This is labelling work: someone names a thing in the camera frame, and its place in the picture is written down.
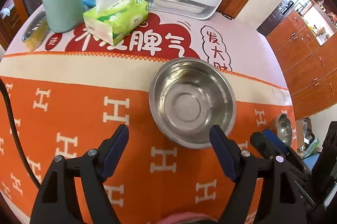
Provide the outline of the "yellow foil bowl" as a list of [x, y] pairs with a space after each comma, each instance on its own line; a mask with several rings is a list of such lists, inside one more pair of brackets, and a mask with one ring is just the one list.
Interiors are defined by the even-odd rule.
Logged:
[[35, 51], [49, 32], [50, 28], [47, 23], [46, 13], [41, 11], [29, 24], [22, 36], [22, 42], [30, 52]]

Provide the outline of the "wooden cabinet wall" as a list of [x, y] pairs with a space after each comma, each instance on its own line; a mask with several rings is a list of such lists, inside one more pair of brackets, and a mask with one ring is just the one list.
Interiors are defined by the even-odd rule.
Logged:
[[336, 5], [281, 0], [258, 27], [285, 77], [297, 120], [336, 104]]

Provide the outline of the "wide steel bowl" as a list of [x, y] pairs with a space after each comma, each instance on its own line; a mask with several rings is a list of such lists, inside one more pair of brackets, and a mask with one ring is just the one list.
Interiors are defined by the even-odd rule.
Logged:
[[214, 125], [228, 136], [237, 115], [235, 95], [225, 75], [193, 57], [170, 60], [156, 71], [148, 104], [159, 130], [190, 149], [209, 148]]

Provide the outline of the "green tissue pack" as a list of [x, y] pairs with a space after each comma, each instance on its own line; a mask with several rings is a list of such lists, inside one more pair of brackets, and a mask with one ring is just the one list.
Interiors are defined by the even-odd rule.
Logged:
[[110, 45], [117, 45], [147, 17], [145, 0], [96, 0], [96, 6], [83, 13], [88, 33]]

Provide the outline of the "pink printed tablecloth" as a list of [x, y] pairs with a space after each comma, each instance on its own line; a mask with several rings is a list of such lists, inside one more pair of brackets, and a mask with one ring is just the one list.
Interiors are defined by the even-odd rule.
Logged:
[[65, 33], [49, 32], [42, 44], [29, 51], [22, 41], [29, 24], [43, 11], [39, 7], [24, 23], [1, 60], [1, 74], [10, 68], [9, 58], [33, 55], [81, 56], [102, 54], [125, 59], [165, 61], [195, 57], [222, 72], [287, 89], [279, 63], [266, 38], [243, 22], [215, 13], [207, 20], [152, 11], [147, 20], [117, 45], [110, 45], [80, 24]]

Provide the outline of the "mint green canister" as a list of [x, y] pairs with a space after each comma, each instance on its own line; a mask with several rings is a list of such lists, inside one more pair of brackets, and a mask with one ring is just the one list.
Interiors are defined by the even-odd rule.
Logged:
[[42, 0], [47, 23], [54, 33], [64, 33], [83, 23], [83, 0]]

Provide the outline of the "small steel bowl brown outside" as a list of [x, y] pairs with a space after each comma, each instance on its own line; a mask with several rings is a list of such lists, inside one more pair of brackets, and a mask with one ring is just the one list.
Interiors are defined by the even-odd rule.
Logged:
[[292, 126], [287, 114], [281, 113], [273, 118], [268, 124], [268, 129], [285, 145], [290, 146], [292, 144]]

